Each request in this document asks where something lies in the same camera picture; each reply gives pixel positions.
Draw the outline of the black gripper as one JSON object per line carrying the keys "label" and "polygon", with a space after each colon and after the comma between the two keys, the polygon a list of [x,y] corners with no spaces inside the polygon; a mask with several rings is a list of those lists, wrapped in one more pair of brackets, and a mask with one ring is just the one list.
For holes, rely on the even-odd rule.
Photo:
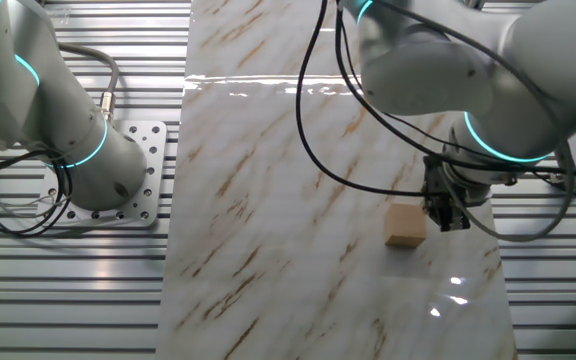
{"label": "black gripper", "polygon": [[428,217],[439,223],[442,232],[467,230],[470,221],[457,206],[454,198],[460,190],[448,179],[443,163],[432,157],[424,157],[424,210]]}

